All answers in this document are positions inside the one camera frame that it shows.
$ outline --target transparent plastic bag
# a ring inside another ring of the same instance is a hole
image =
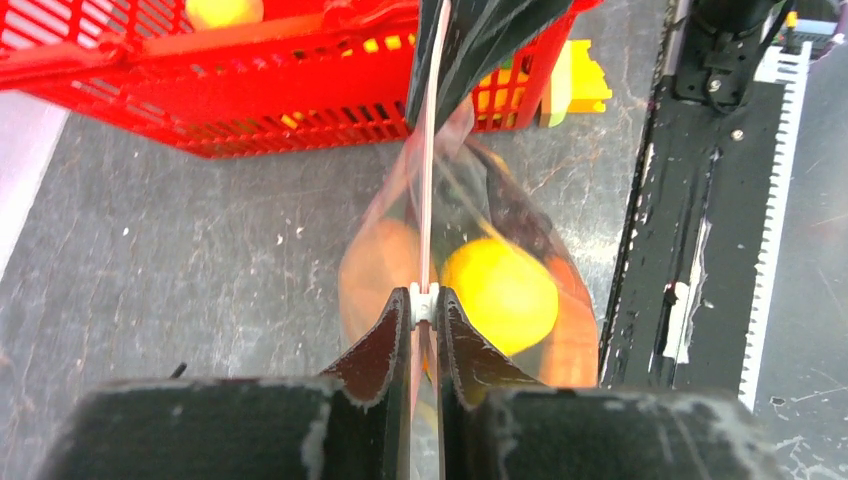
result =
[[[374,326],[393,288],[423,278],[419,218],[431,201],[430,281],[453,288],[472,325],[525,373],[556,387],[595,386],[589,293],[550,218],[503,159],[468,138],[473,122],[466,100],[435,136],[431,199],[419,182],[423,134],[404,144],[340,266],[345,339]]]

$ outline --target yellow ball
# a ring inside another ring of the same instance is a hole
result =
[[[556,284],[516,245],[494,238],[467,243],[448,258],[440,278],[474,328],[507,356],[542,341],[556,323]]]
[[[186,15],[195,30],[259,23],[265,15],[262,0],[188,0]]]

